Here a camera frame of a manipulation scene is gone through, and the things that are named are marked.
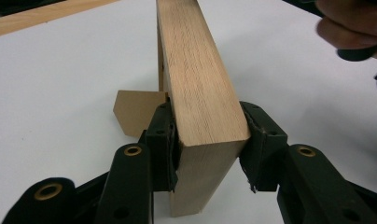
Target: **human hand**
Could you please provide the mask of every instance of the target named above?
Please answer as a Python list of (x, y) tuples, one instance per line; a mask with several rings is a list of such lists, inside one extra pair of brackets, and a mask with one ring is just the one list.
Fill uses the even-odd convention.
[(377, 45), (377, 5), (365, 0), (317, 0), (316, 6), (325, 14), (317, 32), (337, 49)]

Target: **white table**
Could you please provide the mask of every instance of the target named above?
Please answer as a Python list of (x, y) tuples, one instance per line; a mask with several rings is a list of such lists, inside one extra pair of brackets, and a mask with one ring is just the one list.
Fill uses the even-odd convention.
[[(118, 90), (157, 90), (155, 4), (119, 1), (0, 36), (0, 222), (35, 182), (79, 186), (136, 142), (112, 108)], [(376, 191), (377, 61), (339, 59), (317, 17), (280, 0), (200, 5), (240, 99)], [(199, 215), (171, 218), (167, 193), (155, 198), (160, 224), (283, 222), (276, 194), (251, 193), (238, 162)]]

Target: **wooden block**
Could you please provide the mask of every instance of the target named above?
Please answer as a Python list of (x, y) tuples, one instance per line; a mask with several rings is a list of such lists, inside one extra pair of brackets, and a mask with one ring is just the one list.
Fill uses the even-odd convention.
[(61, 17), (116, 1), (117, 0), (66, 0), (1, 17), (0, 35), (5, 35), (47, 21), (53, 21)]
[(119, 91), (113, 112), (126, 135), (139, 138), (148, 128), (157, 106), (166, 102), (161, 91)]
[(158, 0), (163, 74), (181, 145), (172, 216), (202, 211), (250, 137), (196, 0)]

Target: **white surface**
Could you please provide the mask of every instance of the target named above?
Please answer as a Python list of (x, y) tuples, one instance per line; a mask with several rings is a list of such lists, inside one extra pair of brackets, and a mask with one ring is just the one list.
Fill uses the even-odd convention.
[[(345, 178), (377, 190), (377, 61), (349, 63), (280, 0), (201, 0), (241, 100), (263, 107), (289, 144), (321, 149)], [(155, 1), (125, 0), (0, 36), (0, 222), (35, 182), (79, 186), (135, 142), (112, 113), (118, 90), (157, 89)], [(252, 194), (238, 163), (197, 216), (156, 223), (282, 223), (275, 193)]]

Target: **white tabletop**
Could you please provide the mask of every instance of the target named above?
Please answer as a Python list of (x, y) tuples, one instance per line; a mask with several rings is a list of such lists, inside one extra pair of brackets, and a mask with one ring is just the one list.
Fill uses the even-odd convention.
[[(35, 182), (79, 186), (136, 142), (112, 108), (118, 90), (157, 90), (155, 4), (119, 1), (0, 36), (0, 222)], [(339, 59), (317, 17), (280, 0), (200, 5), (240, 99), (376, 191), (377, 61)], [(237, 162), (199, 215), (171, 218), (167, 193), (155, 198), (160, 224), (283, 223), (276, 194), (251, 193)]]

